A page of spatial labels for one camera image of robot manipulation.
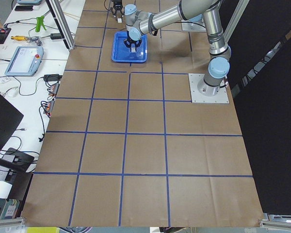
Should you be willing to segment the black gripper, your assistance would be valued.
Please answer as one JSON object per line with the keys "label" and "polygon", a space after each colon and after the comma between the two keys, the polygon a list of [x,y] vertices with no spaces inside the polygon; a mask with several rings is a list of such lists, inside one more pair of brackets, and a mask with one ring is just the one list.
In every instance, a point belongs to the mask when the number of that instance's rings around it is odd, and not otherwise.
{"label": "black gripper", "polygon": [[142,39],[135,41],[131,39],[130,37],[127,37],[127,39],[124,39],[124,45],[129,48],[130,52],[132,52],[132,47],[135,47],[135,51],[137,51],[137,48],[140,47],[142,43]]}
{"label": "black gripper", "polygon": [[113,3],[113,6],[110,8],[112,14],[114,14],[114,19],[117,22],[117,13],[119,12],[121,14],[121,19],[124,17],[124,11],[123,11],[123,3],[122,0],[111,0]]}

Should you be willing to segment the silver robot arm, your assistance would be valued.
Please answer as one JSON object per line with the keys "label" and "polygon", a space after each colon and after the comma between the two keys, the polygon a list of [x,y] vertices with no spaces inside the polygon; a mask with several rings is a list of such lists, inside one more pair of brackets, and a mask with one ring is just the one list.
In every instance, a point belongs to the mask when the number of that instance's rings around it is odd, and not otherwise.
{"label": "silver robot arm", "polygon": [[204,96],[218,94],[222,80],[230,69],[231,48],[224,38],[219,15],[218,0],[180,0],[177,5],[157,14],[139,11],[134,4],[125,6],[127,38],[126,47],[139,47],[142,35],[156,35],[158,29],[170,24],[190,20],[201,15],[210,45],[210,62],[204,78],[198,83],[198,90]]}

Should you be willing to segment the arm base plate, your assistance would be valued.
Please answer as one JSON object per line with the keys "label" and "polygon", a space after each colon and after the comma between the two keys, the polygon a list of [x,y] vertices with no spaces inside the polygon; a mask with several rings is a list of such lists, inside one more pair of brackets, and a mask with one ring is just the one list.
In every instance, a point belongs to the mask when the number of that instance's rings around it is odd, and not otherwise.
{"label": "arm base plate", "polygon": [[219,86],[212,87],[204,82],[204,74],[189,73],[188,77],[192,103],[229,104],[227,86],[224,80]]}

